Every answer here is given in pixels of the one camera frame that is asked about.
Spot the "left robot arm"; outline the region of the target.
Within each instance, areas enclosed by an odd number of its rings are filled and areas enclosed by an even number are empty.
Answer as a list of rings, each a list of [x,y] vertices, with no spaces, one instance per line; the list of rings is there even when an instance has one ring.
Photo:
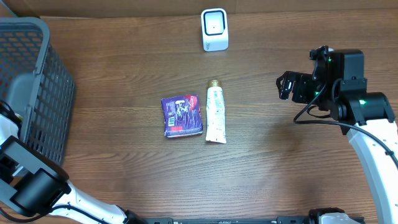
[[[79,223],[143,224],[130,210],[101,202],[77,189],[56,163],[18,138],[21,119],[1,102],[1,202],[21,215],[1,215],[16,223],[34,222],[46,215]]]

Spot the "white tube gold cap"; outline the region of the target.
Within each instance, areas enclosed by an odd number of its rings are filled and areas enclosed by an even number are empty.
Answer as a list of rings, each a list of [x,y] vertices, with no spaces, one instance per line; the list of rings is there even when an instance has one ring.
[[[219,80],[210,80],[208,82],[206,120],[206,140],[226,144],[225,102]]]

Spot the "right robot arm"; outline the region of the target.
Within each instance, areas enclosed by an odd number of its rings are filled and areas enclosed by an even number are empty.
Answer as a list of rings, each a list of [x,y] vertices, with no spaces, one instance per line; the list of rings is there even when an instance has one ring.
[[[367,91],[364,54],[325,45],[309,52],[311,74],[284,72],[279,98],[304,108],[295,124],[339,126],[363,167],[379,223],[397,223],[397,124],[387,96]]]

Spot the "purple snack packet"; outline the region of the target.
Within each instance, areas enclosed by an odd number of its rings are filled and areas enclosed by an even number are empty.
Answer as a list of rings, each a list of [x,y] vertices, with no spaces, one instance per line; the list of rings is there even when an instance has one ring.
[[[203,133],[198,95],[163,98],[161,105],[164,114],[165,137],[179,138]]]

